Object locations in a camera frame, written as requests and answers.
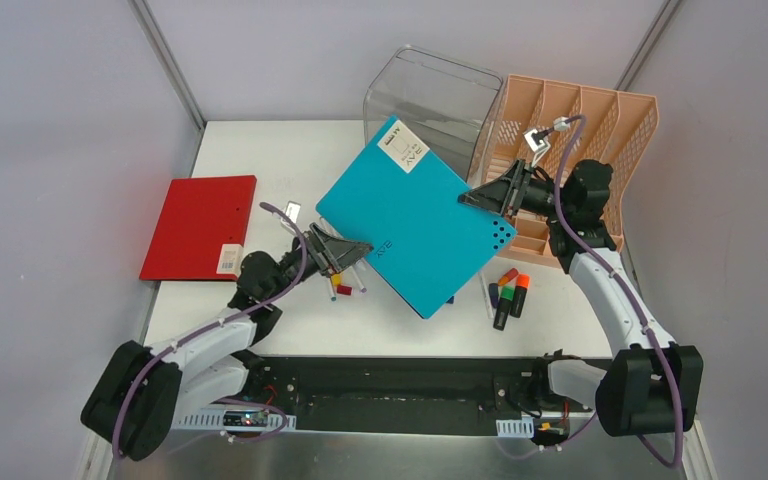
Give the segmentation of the teal notebook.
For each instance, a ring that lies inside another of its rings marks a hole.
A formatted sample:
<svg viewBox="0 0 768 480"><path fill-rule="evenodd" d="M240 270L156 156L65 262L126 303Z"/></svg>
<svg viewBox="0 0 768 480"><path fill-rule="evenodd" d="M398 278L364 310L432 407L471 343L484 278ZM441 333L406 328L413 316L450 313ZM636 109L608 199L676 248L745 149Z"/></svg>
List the teal notebook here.
<svg viewBox="0 0 768 480"><path fill-rule="evenodd" d="M406 123L390 117L316 205L423 319L516 237L505 218L459 202L469 185Z"/></svg>

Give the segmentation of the red folder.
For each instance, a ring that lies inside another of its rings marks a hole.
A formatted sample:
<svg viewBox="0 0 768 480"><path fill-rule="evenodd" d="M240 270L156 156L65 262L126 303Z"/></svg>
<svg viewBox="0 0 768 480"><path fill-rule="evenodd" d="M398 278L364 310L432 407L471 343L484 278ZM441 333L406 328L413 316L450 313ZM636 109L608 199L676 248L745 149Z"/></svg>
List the red folder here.
<svg viewBox="0 0 768 480"><path fill-rule="evenodd" d="M253 175L172 180L139 278L236 280L256 185Z"/></svg>

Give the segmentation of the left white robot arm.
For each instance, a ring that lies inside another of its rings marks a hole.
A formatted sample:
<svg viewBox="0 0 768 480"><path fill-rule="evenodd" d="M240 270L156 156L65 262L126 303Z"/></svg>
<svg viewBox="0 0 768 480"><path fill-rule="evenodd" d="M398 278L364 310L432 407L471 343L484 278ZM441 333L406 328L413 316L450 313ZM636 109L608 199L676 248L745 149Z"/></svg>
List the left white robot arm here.
<svg viewBox="0 0 768 480"><path fill-rule="evenodd" d="M277 301L314 274L329 276L372 252L368 242L327 233L317 224L294 231L290 251L264 251L241 262L236 291L216 316L152 346L121 344L112 354L81 414L81 424L134 461L152 454L173 425L218 400L257 402L265 378L236 353L269 335L282 312Z"/></svg>

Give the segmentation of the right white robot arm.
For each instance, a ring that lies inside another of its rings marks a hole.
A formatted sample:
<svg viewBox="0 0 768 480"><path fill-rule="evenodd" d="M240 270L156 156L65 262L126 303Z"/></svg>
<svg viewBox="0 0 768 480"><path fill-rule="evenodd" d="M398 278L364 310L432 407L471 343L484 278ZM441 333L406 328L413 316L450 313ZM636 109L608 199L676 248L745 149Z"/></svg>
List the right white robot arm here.
<svg viewBox="0 0 768 480"><path fill-rule="evenodd" d="M685 433L695 420L703 359L661 327L622 268L602 218L612 176L611 166L585 159L557 183L516 161L458 200L499 217L521 210L544 216L552 254L609 341L613 359L606 369L561 353L544 358L527 384L532 404L550 410L567 397L592 407L612 437Z"/></svg>

